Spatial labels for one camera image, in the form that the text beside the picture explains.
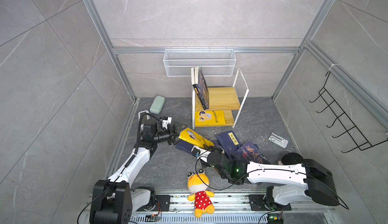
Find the yellow cartoon book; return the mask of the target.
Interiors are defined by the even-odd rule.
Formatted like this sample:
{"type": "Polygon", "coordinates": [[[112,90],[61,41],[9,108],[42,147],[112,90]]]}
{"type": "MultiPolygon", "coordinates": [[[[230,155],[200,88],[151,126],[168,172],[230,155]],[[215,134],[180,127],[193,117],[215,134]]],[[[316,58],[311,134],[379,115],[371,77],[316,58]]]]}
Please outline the yellow cartoon book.
{"type": "Polygon", "coordinates": [[[210,146],[214,146],[214,143],[210,140],[199,135],[190,128],[186,128],[179,134],[179,139],[184,140],[194,146],[200,147],[202,149],[208,149],[210,146]]]}

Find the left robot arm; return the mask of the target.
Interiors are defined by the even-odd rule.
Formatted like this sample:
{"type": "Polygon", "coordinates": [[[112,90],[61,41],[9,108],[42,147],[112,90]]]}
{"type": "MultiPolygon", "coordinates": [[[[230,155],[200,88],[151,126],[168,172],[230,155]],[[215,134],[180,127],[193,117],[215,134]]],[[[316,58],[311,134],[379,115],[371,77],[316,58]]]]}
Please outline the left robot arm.
{"type": "Polygon", "coordinates": [[[154,189],[142,187],[131,191],[131,185],[143,166],[152,158],[159,143],[176,145],[179,134],[188,125],[171,117],[158,118],[148,112],[139,115],[136,142],[130,157],[106,180],[98,180],[93,189],[90,208],[91,224],[128,224],[132,212],[155,205],[154,189]]]}

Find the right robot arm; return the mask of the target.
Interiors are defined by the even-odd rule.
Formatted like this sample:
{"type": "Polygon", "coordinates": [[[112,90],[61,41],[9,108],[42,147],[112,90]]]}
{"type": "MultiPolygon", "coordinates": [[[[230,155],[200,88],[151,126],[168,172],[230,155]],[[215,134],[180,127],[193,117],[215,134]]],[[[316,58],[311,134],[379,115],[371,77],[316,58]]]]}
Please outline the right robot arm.
{"type": "Polygon", "coordinates": [[[288,165],[235,161],[216,146],[206,150],[193,147],[192,155],[205,166],[214,168],[231,186],[270,183],[263,198],[268,210],[280,210],[291,203],[309,200],[349,209],[336,192],[332,172],[313,159],[288,165]]]}

